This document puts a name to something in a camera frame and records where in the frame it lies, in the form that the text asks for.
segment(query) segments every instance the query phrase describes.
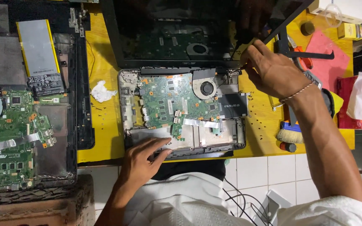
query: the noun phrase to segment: brush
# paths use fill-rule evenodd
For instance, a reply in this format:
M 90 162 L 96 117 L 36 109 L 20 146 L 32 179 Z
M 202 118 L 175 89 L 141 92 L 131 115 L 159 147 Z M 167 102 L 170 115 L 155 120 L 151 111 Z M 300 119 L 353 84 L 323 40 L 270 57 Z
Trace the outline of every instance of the brush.
M 280 123 L 280 130 L 276 135 L 276 139 L 279 141 L 302 144 L 304 143 L 303 135 L 298 123 L 291 125 L 289 120 Z

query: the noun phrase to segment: plastic cup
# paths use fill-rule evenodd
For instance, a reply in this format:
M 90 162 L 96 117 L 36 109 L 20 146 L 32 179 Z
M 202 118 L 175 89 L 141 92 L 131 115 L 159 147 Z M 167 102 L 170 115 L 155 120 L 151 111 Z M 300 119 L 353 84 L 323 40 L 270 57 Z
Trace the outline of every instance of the plastic cup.
M 310 35 L 316 30 L 325 30 L 328 28 L 337 28 L 341 24 L 342 14 L 339 7 L 335 4 L 329 4 L 326 9 L 316 15 L 312 20 L 301 25 L 301 33 Z

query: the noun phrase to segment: yellow table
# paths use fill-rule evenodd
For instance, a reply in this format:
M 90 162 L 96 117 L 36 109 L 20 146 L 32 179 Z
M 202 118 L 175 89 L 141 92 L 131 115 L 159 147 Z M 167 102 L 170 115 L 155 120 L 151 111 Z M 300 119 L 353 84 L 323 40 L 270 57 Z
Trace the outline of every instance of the yellow table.
M 289 35 L 297 45 L 306 47 L 310 36 L 305 37 L 300 32 L 300 23 L 312 18 L 313 15 L 302 12 L 288 26 Z M 90 76 L 90 87 L 93 88 L 98 81 L 105 80 L 108 90 L 118 90 L 118 67 L 111 49 L 107 29 L 101 13 L 91 13 L 91 31 L 86 31 L 88 40 L 88 66 Z M 328 36 L 350 57 L 345 77 L 353 76 L 353 47 L 352 41 L 338 40 L 337 30 L 329 29 Z M 273 50 L 274 42 L 267 44 Z M 246 119 L 247 146 L 242 150 L 234 151 L 232 158 L 259 157 L 290 154 L 279 149 L 279 141 L 275 136 L 279 131 L 280 122 L 284 120 L 282 108 L 272 111 L 268 95 L 258 91 L 248 79 L 246 72 L 239 76 L 240 90 L 251 92 L 252 100 L 249 101 L 248 109 L 251 118 Z M 95 128 L 96 144 L 92 149 L 78 151 L 78 163 L 96 162 L 123 157 L 123 129 L 120 115 L 120 104 L 118 95 L 111 100 L 99 103 L 91 97 L 92 122 Z M 340 130 L 348 143 L 350 149 L 354 149 L 354 130 Z M 305 153 L 303 144 L 297 145 L 295 154 Z

